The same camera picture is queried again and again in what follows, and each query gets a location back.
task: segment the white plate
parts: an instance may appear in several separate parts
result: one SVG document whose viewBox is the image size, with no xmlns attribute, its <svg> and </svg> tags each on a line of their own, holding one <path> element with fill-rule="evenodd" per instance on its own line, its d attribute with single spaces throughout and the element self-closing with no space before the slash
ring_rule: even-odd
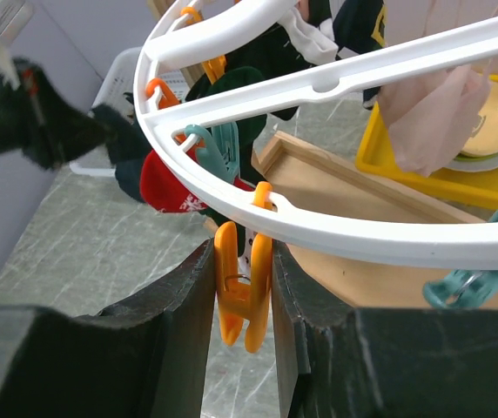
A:
<svg viewBox="0 0 498 418">
<path fill-rule="evenodd" d="M 498 168 L 498 154 L 492 158 L 481 161 L 456 161 L 453 160 L 445 168 L 455 172 L 490 172 Z"/>
</svg>

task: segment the plastic clip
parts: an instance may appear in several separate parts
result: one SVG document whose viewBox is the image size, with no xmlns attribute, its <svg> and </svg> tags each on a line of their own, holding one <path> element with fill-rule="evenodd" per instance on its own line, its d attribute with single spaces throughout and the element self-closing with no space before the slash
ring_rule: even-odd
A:
<svg viewBox="0 0 498 418">
<path fill-rule="evenodd" d="M 236 123 L 214 126 L 212 134 L 202 126 L 188 125 L 185 135 L 195 134 L 204 144 L 196 150 L 197 162 L 214 176 L 233 184 L 239 175 L 239 133 Z"/>
<path fill-rule="evenodd" d="M 154 93 L 156 92 L 156 89 L 158 87 L 162 91 L 162 97 L 158 102 L 159 109 L 166 109 L 168 107 L 177 106 L 181 104 L 179 99 L 176 98 L 176 95 L 173 94 L 172 89 L 168 87 L 168 84 L 166 84 L 165 81 L 162 80 L 161 78 L 153 78 L 151 81 L 148 82 L 148 84 L 145 87 L 146 97 L 151 98 L 152 96 L 154 96 Z M 183 144 L 187 140 L 187 136 L 183 133 L 180 133 L 179 135 L 176 136 L 176 140 L 178 141 L 179 144 Z M 196 144 L 195 148 L 199 146 L 202 146 L 202 143 Z"/>
<path fill-rule="evenodd" d="M 272 186 L 260 182 L 253 204 L 272 210 L 267 201 Z M 223 224 L 214 237 L 216 294 L 222 340 L 232 346 L 248 320 L 245 346 L 249 353 L 259 351 L 266 336 L 273 272 L 273 240 L 258 233 L 252 244 L 251 277 L 238 272 L 237 230 L 233 222 Z M 249 280 L 243 283 L 239 279 Z"/>
<path fill-rule="evenodd" d="M 488 222 L 498 222 L 498 211 Z M 427 283 L 423 297 L 441 309 L 481 307 L 498 293 L 498 270 L 454 270 L 443 280 Z"/>
<path fill-rule="evenodd" d="M 200 13 L 191 6 L 184 7 L 181 10 L 180 15 L 191 16 L 191 19 L 187 21 L 187 24 L 197 24 L 198 22 L 203 21 Z M 216 83 L 216 80 L 221 78 L 225 73 L 225 56 L 221 55 L 220 57 L 209 59 L 208 61 L 204 61 L 202 65 L 203 69 L 205 70 L 205 74 L 210 80 L 211 84 L 214 84 Z"/>
</svg>

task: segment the wall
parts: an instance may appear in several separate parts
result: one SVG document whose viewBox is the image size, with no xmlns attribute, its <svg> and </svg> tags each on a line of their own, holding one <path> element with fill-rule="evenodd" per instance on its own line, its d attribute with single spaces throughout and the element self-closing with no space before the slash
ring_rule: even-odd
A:
<svg viewBox="0 0 498 418">
<path fill-rule="evenodd" d="M 119 52 L 142 45 L 156 24 L 146 0 L 42 0 L 46 12 L 104 78 Z"/>
<path fill-rule="evenodd" d="M 428 0 L 385 0 L 387 6 L 386 39 L 399 44 L 419 37 L 427 18 Z M 452 29 L 456 17 L 458 26 L 489 18 L 498 0 L 438 0 L 429 22 L 428 33 Z M 498 58 L 494 73 L 498 73 Z"/>
<path fill-rule="evenodd" d="M 89 108 L 101 79 L 41 7 L 12 52 L 43 65 L 64 98 L 80 109 Z M 53 178 L 18 152 L 0 156 L 0 271 Z"/>
</svg>

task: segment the sock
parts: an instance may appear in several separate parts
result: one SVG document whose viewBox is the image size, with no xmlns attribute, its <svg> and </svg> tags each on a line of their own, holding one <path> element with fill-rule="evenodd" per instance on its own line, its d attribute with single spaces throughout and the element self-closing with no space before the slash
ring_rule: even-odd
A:
<svg viewBox="0 0 498 418">
<path fill-rule="evenodd" d="M 115 141 L 106 144 L 112 165 L 140 158 L 144 160 L 152 150 L 135 118 L 131 124 L 121 113 L 107 104 L 100 104 L 91 111 L 95 120 L 111 126 L 118 135 Z"/>
<path fill-rule="evenodd" d="M 146 203 L 140 190 L 141 172 L 143 171 L 144 164 L 144 158 L 119 161 L 116 164 L 116 172 L 114 174 L 119 188 L 138 203 Z"/>
<path fill-rule="evenodd" d="M 197 161 L 193 148 L 187 155 Z M 253 185 L 239 177 L 234 180 L 233 185 L 248 192 L 255 190 Z M 200 212 L 207 208 L 205 203 L 181 184 L 155 151 L 148 155 L 143 165 L 140 191 L 145 202 L 159 212 Z"/>
</svg>

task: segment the wooden box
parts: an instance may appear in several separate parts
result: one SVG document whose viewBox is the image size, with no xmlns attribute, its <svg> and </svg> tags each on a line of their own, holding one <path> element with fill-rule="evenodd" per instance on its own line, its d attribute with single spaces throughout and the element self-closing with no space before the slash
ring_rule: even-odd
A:
<svg viewBox="0 0 498 418">
<path fill-rule="evenodd" d="M 353 163 L 283 132 L 271 139 L 253 164 L 272 183 L 275 192 L 309 211 L 389 222 L 483 222 L 392 180 L 358 172 Z M 210 220 L 206 225 L 216 228 Z M 289 248 L 310 276 L 355 306 L 428 307 L 421 294 L 424 283 L 440 280 L 448 273 Z M 498 307 L 498 294 L 485 307 Z"/>
</svg>

